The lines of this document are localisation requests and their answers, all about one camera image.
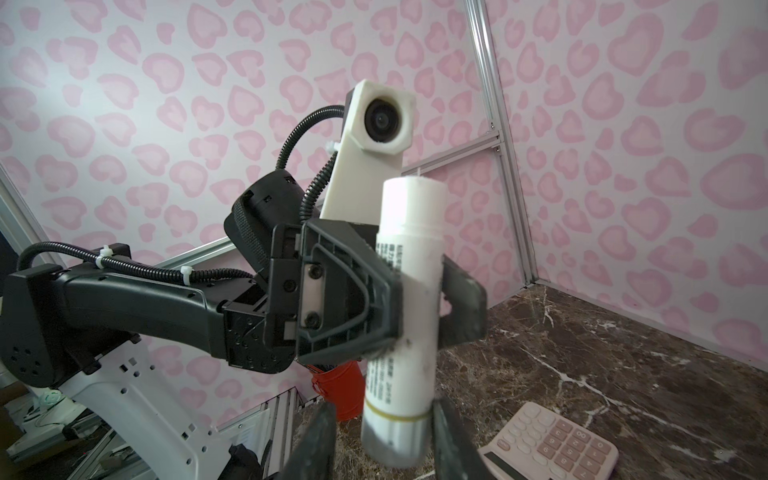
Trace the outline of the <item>white glue stick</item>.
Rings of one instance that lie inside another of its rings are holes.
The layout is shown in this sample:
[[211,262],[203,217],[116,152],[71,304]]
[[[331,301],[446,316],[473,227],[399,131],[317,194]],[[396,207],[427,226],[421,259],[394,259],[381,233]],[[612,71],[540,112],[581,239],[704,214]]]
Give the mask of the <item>white glue stick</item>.
[[431,436],[446,198],[445,184],[424,177],[383,188],[376,252],[402,282],[402,334],[367,365],[361,442],[388,468],[419,465]]

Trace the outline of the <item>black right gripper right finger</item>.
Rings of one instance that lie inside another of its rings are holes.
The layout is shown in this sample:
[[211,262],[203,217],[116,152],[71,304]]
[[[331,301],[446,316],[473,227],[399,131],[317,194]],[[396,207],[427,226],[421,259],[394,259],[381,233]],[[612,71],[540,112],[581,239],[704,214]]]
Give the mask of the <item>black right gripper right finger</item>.
[[493,479],[448,398],[433,401],[432,437],[437,480]]

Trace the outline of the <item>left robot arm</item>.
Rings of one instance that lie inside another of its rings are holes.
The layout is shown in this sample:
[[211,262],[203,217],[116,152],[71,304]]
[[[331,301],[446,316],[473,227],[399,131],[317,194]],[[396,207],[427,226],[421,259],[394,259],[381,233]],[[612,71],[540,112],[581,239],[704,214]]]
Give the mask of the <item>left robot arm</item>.
[[431,446],[438,478],[489,478],[434,397],[437,350],[484,337],[487,296],[443,254],[444,186],[401,172],[414,104],[362,83],[292,131],[225,222],[249,271],[155,268],[124,244],[29,246],[5,282],[3,364],[91,409],[161,479],[258,479],[265,455],[199,423],[144,337],[267,374],[365,357],[384,367],[364,408],[372,457],[410,466]]

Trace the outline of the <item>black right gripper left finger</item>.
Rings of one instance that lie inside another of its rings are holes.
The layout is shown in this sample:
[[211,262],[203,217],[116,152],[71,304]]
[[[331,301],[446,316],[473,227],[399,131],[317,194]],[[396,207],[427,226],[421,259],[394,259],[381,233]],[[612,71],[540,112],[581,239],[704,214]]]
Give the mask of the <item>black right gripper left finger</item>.
[[330,480],[333,478],[337,419],[332,403],[323,403],[304,437],[281,469],[279,480]]

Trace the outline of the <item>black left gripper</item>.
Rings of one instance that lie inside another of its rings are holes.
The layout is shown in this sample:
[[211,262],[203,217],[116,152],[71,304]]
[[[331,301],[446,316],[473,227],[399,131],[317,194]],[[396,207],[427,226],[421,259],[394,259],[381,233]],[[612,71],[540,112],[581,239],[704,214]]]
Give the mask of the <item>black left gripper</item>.
[[[339,365],[374,358],[402,334],[403,289],[376,252],[377,225],[311,219],[282,224],[257,275],[255,298],[225,305],[226,360],[259,373],[280,373],[297,361]],[[438,349],[487,335],[485,287],[447,256]]]

